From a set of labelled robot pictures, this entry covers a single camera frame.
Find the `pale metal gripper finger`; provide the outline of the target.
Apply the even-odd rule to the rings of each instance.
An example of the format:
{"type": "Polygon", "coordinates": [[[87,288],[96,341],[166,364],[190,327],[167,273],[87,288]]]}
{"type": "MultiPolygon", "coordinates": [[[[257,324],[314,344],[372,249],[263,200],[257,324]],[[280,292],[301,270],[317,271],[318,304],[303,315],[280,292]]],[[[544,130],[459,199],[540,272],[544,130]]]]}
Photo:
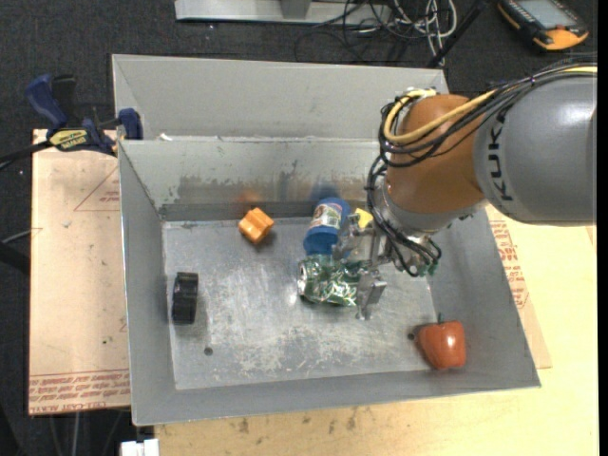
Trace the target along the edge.
{"type": "Polygon", "coordinates": [[[332,258],[345,259],[354,249],[358,235],[358,214],[348,214],[338,231],[337,241],[332,247],[332,258]]]}
{"type": "Polygon", "coordinates": [[[356,293],[357,319],[371,318],[371,307],[379,302],[386,287],[387,282],[378,273],[365,273],[360,277],[356,293]]]}

